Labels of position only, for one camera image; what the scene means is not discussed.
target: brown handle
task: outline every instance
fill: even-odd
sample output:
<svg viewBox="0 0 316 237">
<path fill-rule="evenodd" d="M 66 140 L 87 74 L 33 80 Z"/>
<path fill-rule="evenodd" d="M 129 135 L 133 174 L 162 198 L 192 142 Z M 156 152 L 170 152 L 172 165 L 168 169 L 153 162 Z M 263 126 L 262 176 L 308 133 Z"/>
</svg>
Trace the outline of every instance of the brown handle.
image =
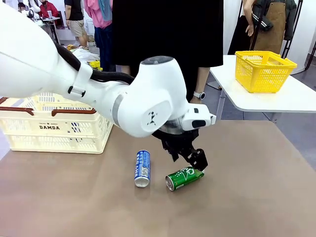
<svg viewBox="0 0 316 237">
<path fill-rule="evenodd" d="M 56 114 L 85 114 L 85 115 L 92 115 L 96 113 L 95 109 L 92 110 L 53 110 L 51 115 L 54 117 Z"/>
<path fill-rule="evenodd" d="M 8 98 L 3 97 L 0 99 L 0 104 L 2 104 L 4 101 L 6 101 Z M 32 108 L 18 108 L 18 107 L 1 107 L 0 111 L 18 111 L 18 112 L 27 112 L 28 114 L 34 116 L 33 109 Z"/>
</svg>

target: pink jacket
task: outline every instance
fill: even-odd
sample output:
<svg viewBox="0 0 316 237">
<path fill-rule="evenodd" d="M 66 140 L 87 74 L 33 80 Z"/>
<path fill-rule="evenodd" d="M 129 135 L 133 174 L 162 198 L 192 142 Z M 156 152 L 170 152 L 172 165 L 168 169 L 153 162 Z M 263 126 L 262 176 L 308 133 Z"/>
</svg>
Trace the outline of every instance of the pink jacket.
<svg viewBox="0 0 316 237">
<path fill-rule="evenodd" d="M 112 23 L 112 21 L 103 20 L 98 0 L 84 0 L 84 9 L 88 13 L 88 15 L 92 18 L 92 21 L 95 27 L 100 27 L 104 29 Z"/>
</svg>

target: plastic bag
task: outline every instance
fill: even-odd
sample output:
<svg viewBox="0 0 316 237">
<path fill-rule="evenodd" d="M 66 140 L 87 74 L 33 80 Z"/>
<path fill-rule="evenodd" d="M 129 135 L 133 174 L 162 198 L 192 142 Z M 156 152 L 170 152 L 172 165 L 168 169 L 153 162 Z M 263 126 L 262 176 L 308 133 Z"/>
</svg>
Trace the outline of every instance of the plastic bag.
<svg viewBox="0 0 316 237">
<path fill-rule="evenodd" d="M 89 51 L 78 48 L 73 52 L 73 55 L 79 59 L 81 62 L 92 62 L 100 60 L 100 56 L 98 54 L 90 53 Z"/>
</svg>

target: cup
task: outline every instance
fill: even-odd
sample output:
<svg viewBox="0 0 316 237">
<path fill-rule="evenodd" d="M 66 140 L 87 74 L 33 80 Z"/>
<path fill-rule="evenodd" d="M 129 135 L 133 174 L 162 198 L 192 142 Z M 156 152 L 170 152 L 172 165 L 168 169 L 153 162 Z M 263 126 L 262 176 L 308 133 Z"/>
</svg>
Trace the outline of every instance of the cup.
<svg viewBox="0 0 316 237">
<path fill-rule="evenodd" d="M 52 14 L 51 14 L 51 11 L 47 11 L 47 13 L 48 13 L 48 16 L 49 16 L 50 19 L 53 18 Z"/>
</svg>

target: red jacket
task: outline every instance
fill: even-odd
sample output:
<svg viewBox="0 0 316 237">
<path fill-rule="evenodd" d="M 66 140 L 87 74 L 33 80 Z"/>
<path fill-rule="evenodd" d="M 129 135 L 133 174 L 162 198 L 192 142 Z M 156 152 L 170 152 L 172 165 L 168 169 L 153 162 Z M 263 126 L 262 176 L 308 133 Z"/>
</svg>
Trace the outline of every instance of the red jacket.
<svg viewBox="0 0 316 237">
<path fill-rule="evenodd" d="M 55 8 L 54 4 L 47 2 L 46 5 L 47 5 L 46 9 L 45 9 L 43 4 L 41 6 L 39 6 L 40 7 L 39 16 L 41 16 L 43 18 L 48 18 L 49 15 L 48 15 L 47 11 L 51 11 L 52 16 L 58 17 L 58 11 Z"/>
</svg>

